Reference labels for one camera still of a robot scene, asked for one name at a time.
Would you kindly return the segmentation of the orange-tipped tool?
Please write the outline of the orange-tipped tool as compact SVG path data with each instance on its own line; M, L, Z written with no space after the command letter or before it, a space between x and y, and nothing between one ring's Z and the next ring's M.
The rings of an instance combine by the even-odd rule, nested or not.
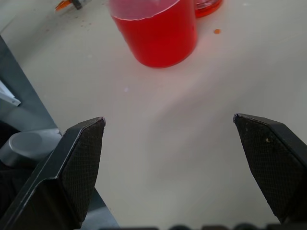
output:
M54 9L54 11L58 12L61 11L69 6L73 6L76 10L80 10L83 8L87 3L91 2L92 0L62 0Z

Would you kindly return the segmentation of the beaker of red liquid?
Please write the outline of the beaker of red liquid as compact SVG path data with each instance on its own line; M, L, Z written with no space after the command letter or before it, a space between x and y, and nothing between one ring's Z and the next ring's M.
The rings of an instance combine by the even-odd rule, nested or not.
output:
M108 0L108 6L131 52L143 65L169 67L195 48L195 0Z

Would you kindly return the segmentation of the silver robot body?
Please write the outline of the silver robot body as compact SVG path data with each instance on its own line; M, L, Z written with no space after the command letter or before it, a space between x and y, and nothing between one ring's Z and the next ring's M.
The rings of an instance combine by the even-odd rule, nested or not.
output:
M0 161L34 168L62 135L30 83L12 89L0 80Z

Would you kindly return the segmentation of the red liquid container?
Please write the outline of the red liquid container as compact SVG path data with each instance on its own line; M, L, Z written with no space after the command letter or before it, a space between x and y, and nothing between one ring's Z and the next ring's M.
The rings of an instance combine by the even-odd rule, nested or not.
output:
M195 15L201 18L212 14L222 5L223 0L196 0Z

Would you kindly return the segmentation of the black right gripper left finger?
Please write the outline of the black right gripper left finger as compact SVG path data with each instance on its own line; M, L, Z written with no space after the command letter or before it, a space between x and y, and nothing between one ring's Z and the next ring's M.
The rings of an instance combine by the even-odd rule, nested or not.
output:
M0 230L75 230L82 226L96 183L106 122L66 130L56 148L26 177L0 215Z

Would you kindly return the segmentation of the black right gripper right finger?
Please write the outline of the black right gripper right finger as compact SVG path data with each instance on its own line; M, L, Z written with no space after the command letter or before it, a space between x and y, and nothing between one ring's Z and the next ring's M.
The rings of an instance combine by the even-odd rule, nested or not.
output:
M307 222L307 144L285 124L235 114L250 171L281 223Z

